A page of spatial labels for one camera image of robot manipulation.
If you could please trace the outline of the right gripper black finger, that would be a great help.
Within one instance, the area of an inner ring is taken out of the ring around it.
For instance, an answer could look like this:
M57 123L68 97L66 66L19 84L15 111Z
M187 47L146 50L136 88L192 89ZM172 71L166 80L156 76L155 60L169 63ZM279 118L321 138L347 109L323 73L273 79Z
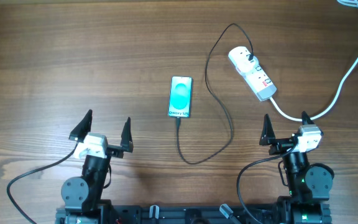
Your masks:
M270 117L268 114L265 114L264 125L262 128L262 133L260 136L259 144L261 146L268 146L268 145L275 144L275 142L276 142L276 137L275 137L275 133L273 130L273 126L272 126Z
M303 111L301 113L301 122L302 122L302 125L314 124L312 119L309 117L309 115L305 111Z

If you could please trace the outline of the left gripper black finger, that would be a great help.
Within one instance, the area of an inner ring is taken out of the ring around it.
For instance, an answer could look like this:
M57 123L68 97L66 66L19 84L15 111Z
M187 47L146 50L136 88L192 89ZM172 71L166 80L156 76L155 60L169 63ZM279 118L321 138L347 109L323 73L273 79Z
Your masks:
M84 118L70 132L68 139L76 142L83 142L86 135L91 131L92 120L93 110L88 110Z
M123 151L133 153L134 145L132 140L130 117L127 118L127 121L125 122L125 125L123 127L120 146Z

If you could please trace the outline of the blue Galaxy smartphone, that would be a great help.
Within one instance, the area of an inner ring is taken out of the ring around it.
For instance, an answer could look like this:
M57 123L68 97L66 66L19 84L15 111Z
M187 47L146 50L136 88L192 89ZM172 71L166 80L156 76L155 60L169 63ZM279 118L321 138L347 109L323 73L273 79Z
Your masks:
M190 117L192 86L193 79L191 77L172 77L168 102L170 117Z

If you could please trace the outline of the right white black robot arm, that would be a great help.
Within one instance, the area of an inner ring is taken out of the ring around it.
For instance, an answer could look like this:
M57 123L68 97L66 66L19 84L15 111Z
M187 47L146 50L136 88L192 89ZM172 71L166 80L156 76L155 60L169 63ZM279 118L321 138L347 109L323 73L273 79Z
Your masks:
M333 186L334 171L322 163L310 164L307 153L318 148L323 137L322 130L315 125L306 112L301 114L302 125L289 138L275 137L269 115L264 116L264 125L259 144L269 146L271 156L279 156L286 177L283 185L290 195L280 196L272 209L273 223L331 223L331 211L325 202Z

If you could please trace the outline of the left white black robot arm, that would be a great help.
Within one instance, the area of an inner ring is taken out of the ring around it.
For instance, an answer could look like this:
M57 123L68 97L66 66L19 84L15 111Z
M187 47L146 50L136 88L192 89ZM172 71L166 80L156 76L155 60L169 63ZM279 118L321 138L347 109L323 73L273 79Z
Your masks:
M125 152L134 149L131 134L131 119L124 124L120 145L108 143L107 137L91 132L93 111L89 110L84 118L70 132L69 139L76 142L73 156L84 158L82 173L79 177L66 180L61 189L64 207L57 210L55 223L120 223L121 218L110 200L101 198L102 192L109 187L106 177L112 173L110 161L113 157L122 159Z

